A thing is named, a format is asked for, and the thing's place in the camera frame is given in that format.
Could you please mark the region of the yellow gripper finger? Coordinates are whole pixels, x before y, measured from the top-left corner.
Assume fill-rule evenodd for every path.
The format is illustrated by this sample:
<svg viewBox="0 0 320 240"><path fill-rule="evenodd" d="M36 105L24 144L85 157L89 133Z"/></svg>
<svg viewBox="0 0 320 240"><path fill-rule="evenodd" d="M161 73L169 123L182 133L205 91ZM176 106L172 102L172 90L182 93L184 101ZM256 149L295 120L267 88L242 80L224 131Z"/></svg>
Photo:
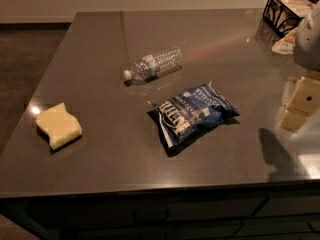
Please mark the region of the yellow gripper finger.
<svg viewBox="0 0 320 240"><path fill-rule="evenodd" d="M311 115L320 107L320 81L302 76L296 83L288 108Z"/></svg>
<svg viewBox="0 0 320 240"><path fill-rule="evenodd" d="M285 130L296 132L306 121L307 117L305 115L296 113L294 111L285 110L280 119L279 125Z"/></svg>

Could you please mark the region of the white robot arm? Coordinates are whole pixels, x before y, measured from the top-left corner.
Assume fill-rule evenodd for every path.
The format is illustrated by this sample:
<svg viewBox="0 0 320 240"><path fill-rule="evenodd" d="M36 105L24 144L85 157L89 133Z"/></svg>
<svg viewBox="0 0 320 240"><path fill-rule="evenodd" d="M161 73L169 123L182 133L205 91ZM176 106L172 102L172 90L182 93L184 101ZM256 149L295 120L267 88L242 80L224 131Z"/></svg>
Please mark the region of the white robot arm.
<svg viewBox="0 0 320 240"><path fill-rule="evenodd" d="M298 26L294 46L294 61L307 69L295 81L284 105L279 126L296 132L320 107L320 4Z"/></svg>

